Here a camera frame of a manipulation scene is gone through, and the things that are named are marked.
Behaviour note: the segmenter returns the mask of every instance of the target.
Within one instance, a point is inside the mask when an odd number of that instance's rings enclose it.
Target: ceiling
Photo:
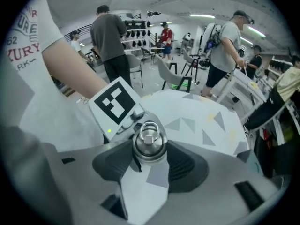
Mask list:
[[[234,11],[243,10],[255,20],[253,27],[266,38],[245,29],[242,36],[267,51],[297,50],[286,21],[270,0],[48,0],[50,11],[58,26],[63,27],[81,17],[94,14],[98,6],[107,4],[115,9],[149,9],[205,26],[223,24]],[[190,13],[214,15],[216,19],[190,17]]]

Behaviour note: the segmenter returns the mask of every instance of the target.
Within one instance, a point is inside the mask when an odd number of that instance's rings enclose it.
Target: ceiling light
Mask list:
[[[253,32],[255,32],[255,33],[257,33],[259,36],[261,36],[261,37],[263,37],[263,38],[265,38],[266,37],[266,35],[264,35],[264,34],[262,34],[260,31],[257,31],[256,29],[254,29],[254,28],[251,28],[251,27],[248,27],[251,31],[253,31]]]
[[[245,38],[241,37],[241,39],[242,39],[243,41],[245,41],[245,42],[247,42],[247,43],[253,45],[253,43],[251,43],[250,41],[246,40]]]
[[[208,17],[208,18],[215,18],[212,15],[204,15],[204,14],[190,14],[191,17]]]

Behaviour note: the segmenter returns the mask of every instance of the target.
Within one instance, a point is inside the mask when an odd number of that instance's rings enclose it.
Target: man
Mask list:
[[[256,70],[261,66],[263,60],[261,57],[261,52],[262,49],[259,45],[255,45],[253,47],[253,51],[254,51],[254,57],[251,59],[251,61],[249,63],[247,63],[247,76],[251,79],[254,78],[254,74],[256,72]],[[237,97],[234,97],[232,99],[235,103],[237,103],[239,101],[239,99]]]
[[[187,33],[186,35],[183,36],[179,56],[183,54],[183,49],[185,49],[186,51],[188,50],[188,44],[190,40],[191,40],[190,33]]]
[[[206,85],[202,90],[202,96],[212,96],[211,89],[227,73],[234,70],[235,65],[246,67],[246,63],[240,58],[238,50],[240,44],[240,31],[243,31],[245,24],[254,23],[245,12],[236,11],[233,18],[226,22],[220,31],[220,44],[212,49],[210,59],[210,70]]]
[[[161,25],[164,29],[161,32],[161,40],[164,44],[164,49],[163,49],[163,58],[165,56],[168,56],[168,60],[171,60],[171,51],[172,51],[172,38],[173,38],[173,32],[170,28],[168,28],[167,22],[163,22]]]
[[[80,34],[80,30],[70,32],[69,35],[70,35],[70,38],[71,38],[71,47],[76,52],[78,52],[78,54],[83,58],[83,60],[89,65],[89,67],[91,69],[93,69],[94,72],[96,72],[95,69],[91,65],[91,60],[87,56],[85,56],[84,53],[81,51],[81,47],[80,47],[80,44],[78,42],[79,34]]]
[[[130,69],[120,36],[127,34],[121,18],[109,14],[109,7],[97,8],[97,19],[93,22],[90,35],[96,53],[101,57],[110,82],[121,76],[130,86]]]
[[[248,118],[244,125],[246,134],[249,130],[260,127],[272,118],[296,91],[300,91],[299,55],[292,57],[292,64],[293,67],[290,67],[276,80],[268,100]]]
[[[46,0],[31,0],[25,6],[7,35],[4,49],[8,60],[3,69],[10,69],[33,91],[18,121],[19,128],[55,145],[58,151],[103,144],[103,134],[96,121],[62,95],[50,74],[86,98],[92,98],[107,84],[66,42],[53,22]],[[15,81],[7,80],[6,86],[14,87],[14,84]],[[10,109],[12,99],[7,97],[4,102]]]

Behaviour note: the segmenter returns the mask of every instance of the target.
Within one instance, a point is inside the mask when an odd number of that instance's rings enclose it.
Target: hand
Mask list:
[[[245,62],[243,59],[238,59],[238,60],[236,61],[236,63],[237,63],[238,66],[241,67],[241,68],[246,68],[246,67],[247,67],[246,62]]]

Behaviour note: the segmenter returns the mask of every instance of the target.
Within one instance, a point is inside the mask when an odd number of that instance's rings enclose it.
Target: white shirt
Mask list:
[[[72,40],[72,41],[71,41],[71,46],[72,46],[72,48],[73,48],[76,52],[81,51],[81,47],[80,47],[80,45],[79,45],[79,43],[78,43],[77,41]]]
[[[46,0],[31,0],[8,35],[5,51],[11,64],[34,91],[19,127],[58,151],[99,146],[103,144],[99,126],[57,89],[43,61],[42,51],[59,39],[64,37]]]

